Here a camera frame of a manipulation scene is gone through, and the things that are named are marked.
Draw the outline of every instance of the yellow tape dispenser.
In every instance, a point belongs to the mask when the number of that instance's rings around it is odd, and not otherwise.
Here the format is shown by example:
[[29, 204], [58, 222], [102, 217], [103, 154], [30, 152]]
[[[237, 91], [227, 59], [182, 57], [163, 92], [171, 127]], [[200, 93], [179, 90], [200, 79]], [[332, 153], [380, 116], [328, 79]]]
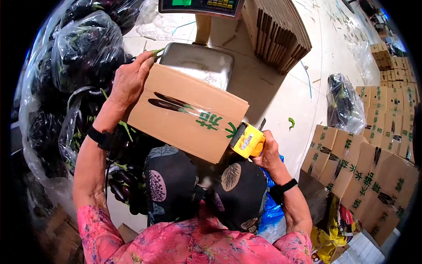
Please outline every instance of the yellow tape dispenser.
[[265, 118], [260, 127], [256, 129], [248, 123], [242, 122], [237, 128], [236, 134], [230, 141], [230, 147], [244, 158], [258, 157], [264, 147], [265, 137], [261, 132], [265, 125]]

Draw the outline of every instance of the hand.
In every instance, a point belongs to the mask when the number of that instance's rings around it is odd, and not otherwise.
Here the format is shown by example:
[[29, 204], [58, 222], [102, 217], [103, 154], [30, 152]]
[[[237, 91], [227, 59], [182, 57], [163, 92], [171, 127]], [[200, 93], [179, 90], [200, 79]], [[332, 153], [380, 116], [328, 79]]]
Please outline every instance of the hand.
[[141, 53], [133, 63], [123, 64], [117, 69], [108, 98], [110, 101], [127, 108], [138, 99], [143, 92], [149, 70], [154, 65], [153, 55], [152, 52]]
[[252, 158], [252, 161], [259, 167], [266, 169], [276, 184], [284, 185], [292, 178], [279, 157], [279, 144], [274, 140], [271, 131], [265, 130], [263, 133], [265, 137], [264, 148], [261, 155]]

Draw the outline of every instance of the pink floral shirt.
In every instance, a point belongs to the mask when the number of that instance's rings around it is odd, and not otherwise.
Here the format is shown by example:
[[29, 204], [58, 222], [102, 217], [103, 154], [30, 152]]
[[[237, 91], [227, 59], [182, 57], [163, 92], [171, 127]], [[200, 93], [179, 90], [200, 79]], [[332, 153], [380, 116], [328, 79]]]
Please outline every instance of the pink floral shirt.
[[307, 234], [291, 232], [270, 244], [251, 233], [228, 230], [203, 201], [198, 217], [157, 223], [127, 244], [96, 206], [78, 210], [78, 225], [88, 264], [311, 263]]

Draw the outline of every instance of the green chili pepper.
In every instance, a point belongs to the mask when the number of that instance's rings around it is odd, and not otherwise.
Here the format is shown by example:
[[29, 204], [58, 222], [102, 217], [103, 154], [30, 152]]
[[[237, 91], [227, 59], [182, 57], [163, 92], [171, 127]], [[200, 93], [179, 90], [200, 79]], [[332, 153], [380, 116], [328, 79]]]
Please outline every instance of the green chili pepper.
[[295, 121], [293, 120], [293, 118], [289, 117], [289, 122], [292, 123], [292, 125], [289, 127], [289, 131], [295, 127]]

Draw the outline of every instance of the bag of eggplants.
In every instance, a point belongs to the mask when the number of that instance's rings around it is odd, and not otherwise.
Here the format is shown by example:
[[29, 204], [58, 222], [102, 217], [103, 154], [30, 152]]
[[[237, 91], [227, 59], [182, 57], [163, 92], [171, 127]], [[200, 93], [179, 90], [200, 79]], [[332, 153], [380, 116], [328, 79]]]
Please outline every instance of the bag of eggplants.
[[53, 83], [68, 94], [84, 86], [104, 89], [125, 59], [119, 27], [104, 11], [95, 11], [57, 33], [51, 52]]

